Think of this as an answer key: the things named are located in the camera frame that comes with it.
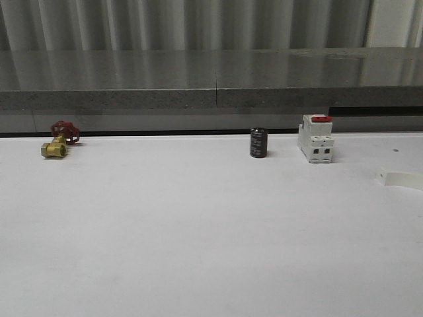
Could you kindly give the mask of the white plastic half clamp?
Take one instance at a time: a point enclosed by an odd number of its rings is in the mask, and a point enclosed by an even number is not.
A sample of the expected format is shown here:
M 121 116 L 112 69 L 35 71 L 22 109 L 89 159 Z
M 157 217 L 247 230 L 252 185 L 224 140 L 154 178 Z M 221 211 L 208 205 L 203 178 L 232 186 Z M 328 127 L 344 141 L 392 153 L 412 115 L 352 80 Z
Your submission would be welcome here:
M 377 173 L 377 179 L 384 186 L 399 186 L 422 191 L 422 174 L 414 172 L 402 172 L 381 168 Z

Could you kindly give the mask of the black cylindrical capacitor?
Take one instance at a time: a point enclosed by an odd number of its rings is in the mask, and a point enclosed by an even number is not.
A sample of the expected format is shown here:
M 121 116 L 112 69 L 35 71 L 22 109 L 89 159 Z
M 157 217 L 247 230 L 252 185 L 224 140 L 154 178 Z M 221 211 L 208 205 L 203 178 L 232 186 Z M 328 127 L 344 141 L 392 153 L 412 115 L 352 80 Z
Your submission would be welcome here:
M 267 156 L 268 152 L 268 130 L 262 127 L 255 127 L 250 130 L 250 155 L 253 158 L 261 159 Z

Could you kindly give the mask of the brass valve red handwheel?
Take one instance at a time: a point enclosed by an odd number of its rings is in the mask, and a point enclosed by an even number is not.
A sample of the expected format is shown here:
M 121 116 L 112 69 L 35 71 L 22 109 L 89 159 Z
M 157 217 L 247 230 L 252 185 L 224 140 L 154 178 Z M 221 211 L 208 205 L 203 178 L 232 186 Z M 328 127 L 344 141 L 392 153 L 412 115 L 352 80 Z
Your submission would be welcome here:
M 67 146 L 74 145 L 79 141 L 80 130 L 71 122 L 60 120 L 50 127 L 53 139 L 50 143 L 44 143 L 40 152 L 44 158 L 64 158 L 67 154 Z

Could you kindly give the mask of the grey stone shelf ledge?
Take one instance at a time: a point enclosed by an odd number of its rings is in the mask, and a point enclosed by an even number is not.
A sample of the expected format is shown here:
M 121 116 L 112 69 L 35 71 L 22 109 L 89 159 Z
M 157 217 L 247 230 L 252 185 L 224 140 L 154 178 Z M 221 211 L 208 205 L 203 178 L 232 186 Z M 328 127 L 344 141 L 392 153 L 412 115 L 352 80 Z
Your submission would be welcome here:
M 1 52 L 1 109 L 46 112 L 422 106 L 420 48 Z

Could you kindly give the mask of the white circuit breaker red switch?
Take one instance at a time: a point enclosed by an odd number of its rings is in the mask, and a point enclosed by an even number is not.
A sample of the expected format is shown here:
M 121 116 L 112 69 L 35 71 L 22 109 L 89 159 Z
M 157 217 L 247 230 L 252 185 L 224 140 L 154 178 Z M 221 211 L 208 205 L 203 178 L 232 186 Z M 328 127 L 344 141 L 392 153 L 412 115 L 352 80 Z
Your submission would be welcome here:
M 303 115 L 297 144 L 309 163 L 331 163 L 334 153 L 332 118 L 324 114 Z

